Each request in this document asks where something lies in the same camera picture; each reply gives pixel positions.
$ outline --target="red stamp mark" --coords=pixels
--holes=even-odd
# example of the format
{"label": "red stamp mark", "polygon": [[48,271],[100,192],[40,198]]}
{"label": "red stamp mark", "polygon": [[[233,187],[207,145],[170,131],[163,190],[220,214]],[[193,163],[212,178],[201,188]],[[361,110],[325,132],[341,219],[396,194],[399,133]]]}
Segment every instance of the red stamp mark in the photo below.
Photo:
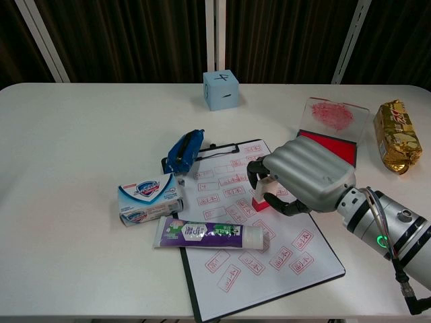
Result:
{"label": "red stamp mark", "polygon": [[248,164],[248,160],[247,158],[240,158],[240,159],[231,160],[230,163],[232,164],[233,167],[240,167],[240,166],[246,166]]}
{"label": "red stamp mark", "polygon": [[248,182],[248,176],[247,174],[238,174],[238,179],[240,180],[240,182]]}
{"label": "red stamp mark", "polygon": [[234,171],[234,168],[231,165],[224,165],[215,167],[214,171],[216,172],[216,174],[232,173]]}
{"label": "red stamp mark", "polygon": [[337,131],[346,129],[354,121],[353,114],[343,104],[320,102],[311,108],[314,119]]}
{"label": "red stamp mark", "polygon": [[206,170],[204,172],[197,172],[193,175],[196,180],[200,180],[201,178],[209,178],[214,177],[213,170]]}
{"label": "red stamp mark", "polygon": [[263,249],[257,250],[257,251],[259,251],[261,254],[264,254],[268,249],[269,249],[269,240],[263,238]]}
{"label": "red stamp mark", "polygon": [[286,195],[288,195],[288,190],[286,190],[283,186],[278,186],[276,195],[277,196],[286,196]]}
{"label": "red stamp mark", "polygon": [[241,213],[236,205],[231,205],[226,209],[229,215],[235,220],[235,222],[241,224],[247,221],[247,218]]}
{"label": "red stamp mark", "polygon": [[259,154],[259,155],[254,155],[254,156],[247,156],[246,158],[249,162],[252,162],[253,160],[256,160],[257,158],[262,157],[262,156],[263,156],[263,154]]}
{"label": "red stamp mark", "polygon": [[263,235],[267,236],[270,240],[275,238],[275,232],[272,231],[268,225],[266,225],[265,222],[263,222],[262,220],[257,220],[256,222],[253,223],[253,227],[261,227],[263,230]]}
{"label": "red stamp mark", "polygon": [[205,220],[214,219],[215,217],[222,217],[224,215],[226,215],[226,209],[224,207],[216,207],[215,209],[203,212],[203,217]]}
{"label": "red stamp mark", "polygon": [[232,288],[233,284],[235,283],[235,280],[240,275],[241,270],[233,265],[230,264],[229,267],[226,269],[222,277],[217,283],[217,286],[226,293],[229,292],[229,290]]}
{"label": "red stamp mark", "polygon": [[311,241],[312,237],[313,235],[310,232],[303,229],[299,236],[297,236],[296,239],[292,242],[292,245],[299,251],[303,251],[303,249]]}
{"label": "red stamp mark", "polygon": [[245,153],[254,153],[255,151],[262,151],[262,146],[260,145],[254,145],[250,147],[244,148]]}
{"label": "red stamp mark", "polygon": [[238,175],[230,175],[218,179],[221,186],[229,185],[232,183],[238,183],[240,181]]}
{"label": "red stamp mark", "polygon": [[244,194],[245,189],[242,186],[234,187],[234,188],[228,188],[226,190],[223,190],[224,196],[231,197],[239,194]]}
{"label": "red stamp mark", "polygon": [[269,261],[269,264],[279,271],[280,268],[289,260],[291,255],[293,255],[293,252],[287,249],[285,246],[282,246],[280,250],[277,251],[275,256]]}
{"label": "red stamp mark", "polygon": [[212,194],[197,198],[197,204],[199,205],[207,205],[215,202],[220,202],[220,197],[218,197],[218,194]]}
{"label": "red stamp mark", "polygon": [[305,269],[313,263],[314,259],[309,253],[304,252],[301,257],[296,259],[292,264],[289,265],[290,269],[297,275],[305,271]]}
{"label": "red stamp mark", "polygon": [[260,275],[265,270],[265,266],[247,251],[241,254],[238,259],[255,275]]}
{"label": "red stamp mark", "polygon": [[218,190],[219,185],[217,182],[198,183],[197,190]]}
{"label": "red stamp mark", "polygon": [[252,217],[253,215],[257,214],[256,211],[247,203],[245,199],[240,199],[236,202],[236,204],[247,217]]}
{"label": "red stamp mark", "polygon": [[225,250],[218,250],[218,252],[205,263],[205,267],[214,274],[229,257],[230,255]]}

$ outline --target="red stamp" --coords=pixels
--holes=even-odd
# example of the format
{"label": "red stamp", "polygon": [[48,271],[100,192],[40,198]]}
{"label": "red stamp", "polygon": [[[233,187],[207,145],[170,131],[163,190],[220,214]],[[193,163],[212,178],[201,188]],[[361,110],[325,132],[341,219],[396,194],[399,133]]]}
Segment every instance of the red stamp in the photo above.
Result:
{"label": "red stamp", "polygon": [[203,212],[203,217],[205,220],[214,219],[215,217],[222,217],[224,215],[226,215],[226,209],[224,207],[216,207],[215,209]]}
{"label": "red stamp", "polygon": [[256,215],[256,211],[254,208],[252,208],[245,199],[240,199],[236,202],[236,204],[239,206],[239,208],[244,212],[244,214],[247,217],[252,217],[253,215]]}
{"label": "red stamp", "polygon": [[238,174],[238,179],[240,180],[240,182],[248,182],[248,176],[247,174]]}
{"label": "red stamp", "polygon": [[313,263],[314,259],[309,253],[304,252],[301,257],[296,259],[292,264],[289,265],[290,269],[297,275],[305,271],[305,269]]}
{"label": "red stamp", "polygon": [[269,249],[269,240],[264,238],[263,239],[263,249],[257,250],[257,251],[259,251],[261,254],[264,254],[268,249]]}
{"label": "red stamp", "polygon": [[220,202],[220,197],[218,197],[218,194],[212,194],[197,198],[197,204],[199,205],[207,205],[215,202]]}
{"label": "red stamp", "polygon": [[262,146],[260,145],[254,145],[250,147],[244,148],[245,153],[254,153],[255,151],[262,151]]}
{"label": "red stamp", "polygon": [[285,246],[282,246],[280,250],[277,251],[275,256],[269,261],[269,264],[279,271],[280,268],[289,260],[291,255],[293,255],[293,252],[287,249]]}
{"label": "red stamp", "polygon": [[231,160],[230,163],[232,164],[233,167],[240,167],[240,166],[246,166],[248,164],[248,160],[247,158],[240,158],[240,159]]}
{"label": "red stamp", "polygon": [[218,190],[219,185],[217,182],[198,183],[197,190]]}
{"label": "red stamp", "polygon": [[253,160],[256,160],[257,158],[262,157],[262,156],[263,156],[263,154],[259,154],[259,155],[254,155],[254,156],[247,156],[246,158],[249,162],[252,162]]}
{"label": "red stamp", "polygon": [[218,166],[214,168],[216,174],[224,174],[224,173],[232,173],[234,171],[234,167],[231,165]]}
{"label": "red stamp", "polygon": [[236,207],[236,205],[229,206],[226,211],[235,220],[235,222],[241,224],[247,221],[247,218],[241,213],[241,211]]}
{"label": "red stamp", "polygon": [[218,281],[217,286],[222,291],[225,291],[226,293],[228,293],[229,290],[232,288],[233,284],[235,283],[235,280],[240,275],[240,273],[241,273],[241,270],[237,266],[230,264],[228,269],[226,269],[226,271]]}
{"label": "red stamp", "polygon": [[231,196],[235,196],[235,195],[239,195],[239,194],[244,194],[245,193],[245,189],[242,186],[238,186],[238,187],[234,187],[234,188],[228,188],[226,190],[223,190],[224,196],[226,196],[226,198],[231,197]]}
{"label": "red stamp", "polygon": [[297,236],[296,239],[292,242],[292,245],[299,251],[303,251],[303,249],[311,241],[312,237],[313,235],[310,232],[303,229],[299,236]]}
{"label": "red stamp", "polygon": [[265,270],[265,266],[247,251],[241,254],[238,259],[255,275],[259,276]]}
{"label": "red stamp", "polygon": [[200,180],[201,178],[209,178],[214,177],[213,170],[206,170],[204,172],[197,172],[193,175],[196,180]]}
{"label": "red stamp", "polygon": [[218,250],[218,252],[205,263],[205,267],[214,274],[229,257],[230,255],[225,250]]}
{"label": "red stamp", "polygon": [[253,227],[261,227],[263,229],[263,235],[267,236],[270,240],[275,238],[275,232],[272,231],[268,227],[268,225],[266,225],[266,223],[263,222],[262,220],[257,220],[256,222],[254,222]]}
{"label": "red stamp", "polygon": [[288,195],[288,190],[286,190],[283,186],[278,186],[276,195],[277,196],[286,196],[286,195]]}
{"label": "red stamp", "polygon": [[238,183],[240,181],[238,175],[230,175],[226,177],[221,177],[218,179],[221,186],[229,185],[232,183]]}

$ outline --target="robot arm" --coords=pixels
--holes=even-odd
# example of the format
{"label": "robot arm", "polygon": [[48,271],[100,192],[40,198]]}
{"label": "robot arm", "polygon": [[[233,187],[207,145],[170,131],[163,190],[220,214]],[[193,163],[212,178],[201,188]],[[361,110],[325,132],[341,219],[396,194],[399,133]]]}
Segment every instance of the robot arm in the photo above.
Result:
{"label": "robot arm", "polygon": [[337,211],[343,224],[371,248],[391,260],[412,314],[431,307],[417,300],[408,273],[431,290],[431,224],[379,191],[357,189],[354,168],[315,141],[299,136],[247,166],[251,186],[258,175],[273,176],[298,200],[286,203],[271,193],[265,200],[287,216]]}

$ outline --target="soap box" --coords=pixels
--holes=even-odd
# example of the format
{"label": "soap box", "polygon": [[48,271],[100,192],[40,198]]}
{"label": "soap box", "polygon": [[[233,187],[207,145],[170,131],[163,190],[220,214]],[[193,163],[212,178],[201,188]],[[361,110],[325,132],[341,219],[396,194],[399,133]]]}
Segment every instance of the soap box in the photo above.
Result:
{"label": "soap box", "polygon": [[125,226],[143,223],[183,210],[183,196],[175,175],[119,186],[120,219]]}

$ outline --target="gold snack bag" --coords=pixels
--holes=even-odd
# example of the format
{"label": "gold snack bag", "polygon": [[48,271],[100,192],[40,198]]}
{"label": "gold snack bag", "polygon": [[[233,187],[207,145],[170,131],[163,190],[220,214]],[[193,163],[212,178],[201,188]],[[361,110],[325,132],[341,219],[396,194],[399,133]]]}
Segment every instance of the gold snack bag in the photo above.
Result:
{"label": "gold snack bag", "polygon": [[374,117],[374,129],[384,165],[404,174],[422,153],[404,103],[395,100],[382,104]]}

